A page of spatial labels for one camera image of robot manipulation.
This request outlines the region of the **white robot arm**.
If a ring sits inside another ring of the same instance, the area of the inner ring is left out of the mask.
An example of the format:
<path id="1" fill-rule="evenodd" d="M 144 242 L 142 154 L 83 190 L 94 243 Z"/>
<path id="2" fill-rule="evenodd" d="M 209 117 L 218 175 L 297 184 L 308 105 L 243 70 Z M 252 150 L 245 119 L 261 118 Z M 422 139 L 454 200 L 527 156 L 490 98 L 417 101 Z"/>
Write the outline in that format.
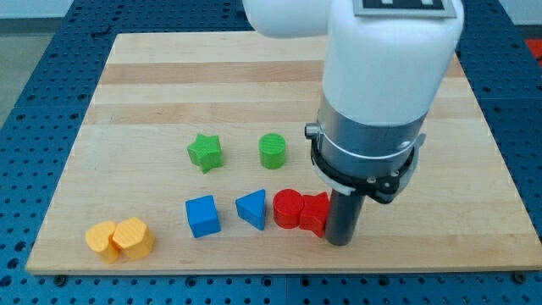
<path id="1" fill-rule="evenodd" d="M 318 175 L 347 196 L 388 203 L 407 186 L 421 127 L 462 33 L 450 1 L 245 0 L 272 38 L 326 36 L 322 99 L 305 128 Z"/>

